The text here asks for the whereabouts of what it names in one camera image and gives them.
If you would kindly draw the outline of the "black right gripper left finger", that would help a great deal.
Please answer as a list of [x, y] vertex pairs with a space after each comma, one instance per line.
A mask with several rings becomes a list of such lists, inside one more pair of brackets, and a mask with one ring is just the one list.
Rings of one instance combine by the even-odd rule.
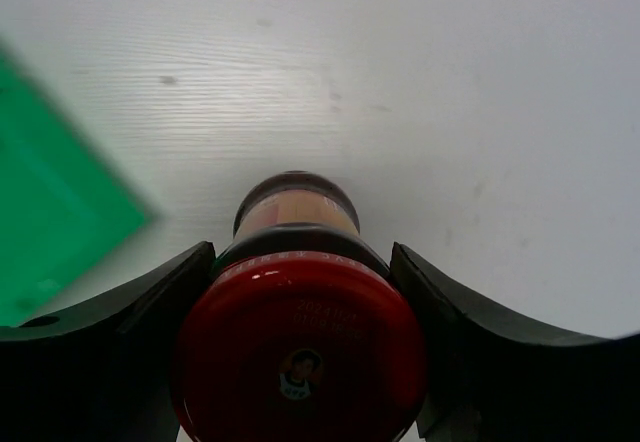
[[114, 289], [2, 328], [2, 440], [176, 440], [171, 352], [214, 260], [200, 242]]

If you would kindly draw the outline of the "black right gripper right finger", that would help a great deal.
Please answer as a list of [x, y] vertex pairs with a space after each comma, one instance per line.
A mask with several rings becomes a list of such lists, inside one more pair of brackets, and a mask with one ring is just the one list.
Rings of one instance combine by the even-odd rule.
[[423, 440], [638, 440], [638, 334], [599, 338], [527, 317], [403, 244], [391, 276], [426, 342]]

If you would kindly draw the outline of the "red-lid chili sauce jar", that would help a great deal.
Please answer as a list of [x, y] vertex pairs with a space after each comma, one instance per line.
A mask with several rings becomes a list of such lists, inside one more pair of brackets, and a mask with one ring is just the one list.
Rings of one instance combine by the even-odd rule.
[[257, 184], [187, 315], [171, 372], [194, 441], [397, 441], [426, 393], [422, 330], [343, 190]]

